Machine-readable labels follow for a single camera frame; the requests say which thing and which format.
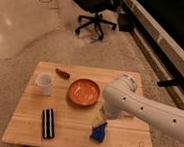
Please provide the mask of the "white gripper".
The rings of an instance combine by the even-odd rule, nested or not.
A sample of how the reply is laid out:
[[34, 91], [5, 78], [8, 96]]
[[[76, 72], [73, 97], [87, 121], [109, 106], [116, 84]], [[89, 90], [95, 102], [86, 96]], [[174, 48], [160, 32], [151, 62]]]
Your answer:
[[105, 139], [106, 125], [107, 119], [105, 117], [105, 112], [101, 108], [94, 117], [94, 128], [92, 128], [90, 138], [94, 141], [102, 143]]

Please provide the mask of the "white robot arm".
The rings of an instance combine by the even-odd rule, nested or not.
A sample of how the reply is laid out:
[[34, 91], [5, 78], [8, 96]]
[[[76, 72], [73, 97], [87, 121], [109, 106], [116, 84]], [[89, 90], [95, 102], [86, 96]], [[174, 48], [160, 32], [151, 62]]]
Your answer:
[[90, 139], [105, 140], [107, 120], [132, 114], [184, 144], [184, 110], [136, 94], [136, 81], [129, 74], [117, 77], [102, 90], [104, 103], [90, 133]]

